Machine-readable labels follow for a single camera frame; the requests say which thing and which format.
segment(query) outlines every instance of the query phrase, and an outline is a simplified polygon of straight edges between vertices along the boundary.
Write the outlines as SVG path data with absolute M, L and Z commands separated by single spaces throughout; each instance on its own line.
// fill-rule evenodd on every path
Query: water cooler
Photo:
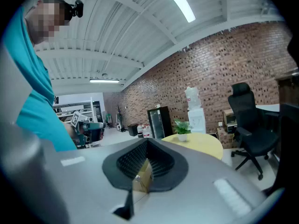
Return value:
M 206 120 L 204 109 L 201 108 L 201 102 L 197 87 L 188 87 L 185 90 L 188 102 L 188 118 L 192 133 L 206 133 Z

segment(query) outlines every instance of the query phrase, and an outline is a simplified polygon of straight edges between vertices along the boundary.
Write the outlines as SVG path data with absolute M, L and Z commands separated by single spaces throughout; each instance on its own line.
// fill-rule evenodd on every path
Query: white corrugated ceiling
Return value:
M 27 0 L 25 11 L 37 1 Z M 56 95 L 121 91 L 203 37 L 242 24 L 282 20 L 269 0 L 187 0 L 196 17 L 190 23 L 173 0 L 82 1 L 82 18 L 74 17 L 55 40 L 35 46 Z M 89 83 L 103 73 L 120 84 Z

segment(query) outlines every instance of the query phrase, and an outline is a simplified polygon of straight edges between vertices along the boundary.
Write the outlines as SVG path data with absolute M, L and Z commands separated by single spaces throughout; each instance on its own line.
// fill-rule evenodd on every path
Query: fluorescent light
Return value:
M 189 6 L 187 0 L 174 0 L 174 1 L 178 5 L 179 9 L 181 9 L 182 13 L 184 14 L 188 22 L 192 22 L 195 20 L 194 13 L 191 10 L 191 7 Z
M 90 83 L 119 83 L 119 80 L 90 79 Z

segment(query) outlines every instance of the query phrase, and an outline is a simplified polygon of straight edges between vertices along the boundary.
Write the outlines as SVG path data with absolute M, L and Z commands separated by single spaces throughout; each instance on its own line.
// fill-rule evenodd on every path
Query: white flower pot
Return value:
M 185 142 L 187 140 L 187 134 L 178 134 L 178 140 Z

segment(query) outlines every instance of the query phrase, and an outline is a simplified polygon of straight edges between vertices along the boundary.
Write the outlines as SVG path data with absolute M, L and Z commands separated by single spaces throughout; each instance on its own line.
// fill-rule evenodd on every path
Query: person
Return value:
M 4 45 L 33 89 L 16 123 L 41 139 L 50 140 L 56 151 L 76 149 L 70 137 L 76 134 L 52 109 L 54 92 L 48 70 L 33 47 L 53 37 L 59 26 L 68 25 L 73 14 L 72 6 L 64 0 L 39 0 L 26 14 L 20 7 L 3 34 Z

